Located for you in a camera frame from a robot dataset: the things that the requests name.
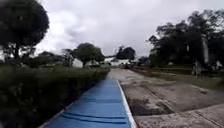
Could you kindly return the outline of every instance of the overcast sky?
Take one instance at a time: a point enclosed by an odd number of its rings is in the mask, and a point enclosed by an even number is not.
[[[145,42],[158,25],[179,22],[193,11],[221,9],[224,0],[42,0],[50,29],[37,52],[58,53],[90,42],[105,55],[121,46],[133,47],[138,56],[148,55]]]

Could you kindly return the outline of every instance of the blue rubber mat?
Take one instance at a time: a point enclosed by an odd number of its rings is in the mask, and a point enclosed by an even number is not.
[[[130,128],[118,83],[100,82],[45,128]]]

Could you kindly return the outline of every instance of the foliage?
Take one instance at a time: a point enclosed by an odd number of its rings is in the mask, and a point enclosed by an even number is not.
[[[94,46],[90,43],[83,43],[77,47],[77,58],[83,62],[83,67],[86,63],[92,60],[94,54]]]
[[[132,47],[124,48],[124,46],[119,47],[118,53],[116,55],[117,59],[135,59],[135,50]]]
[[[44,51],[40,53],[37,57],[31,58],[28,55],[23,55],[21,62],[31,68],[37,68],[39,66],[44,66],[47,64],[55,65],[57,62],[63,62],[64,57],[56,55],[51,52]]]
[[[175,64],[193,64],[197,60],[205,65],[204,39],[209,49],[210,65],[217,60],[224,63],[223,21],[224,10],[205,10],[202,13],[193,12],[187,21],[158,26],[158,36],[153,35],[148,40],[154,45],[150,58],[157,65],[161,64],[161,60],[165,64],[170,61]]]
[[[139,61],[139,64],[138,65],[147,65],[149,63],[149,58],[148,57],[145,57],[145,56],[142,56],[138,59]]]
[[[32,53],[43,39],[49,27],[48,16],[36,0],[7,0],[1,4],[0,45],[17,62],[19,53]]]
[[[101,62],[104,60],[101,49],[90,43],[80,44],[77,49],[73,51],[76,57],[83,62],[83,67],[85,67],[86,63],[89,61]]]
[[[95,47],[94,49],[94,54],[93,54],[93,60],[97,61],[97,62],[102,62],[104,61],[104,55],[101,52],[101,49],[98,47]]]
[[[63,49],[63,65],[66,67],[72,67],[74,61],[74,52],[71,49]]]
[[[0,70],[0,120],[5,128],[34,128],[103,79],[108,69]]]

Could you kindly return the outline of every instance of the green hedge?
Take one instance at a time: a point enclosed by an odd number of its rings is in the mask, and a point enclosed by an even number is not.
[[[102,80],[108,69],[0,69],[0,120],[5,128],[33,128]]]

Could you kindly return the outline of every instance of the paved path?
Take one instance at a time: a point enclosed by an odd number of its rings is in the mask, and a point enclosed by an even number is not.
[[[106,79],[44,128],[131,128],[117,81]]]
[[[113,69],[139,128],[224,128],[224,93]]]

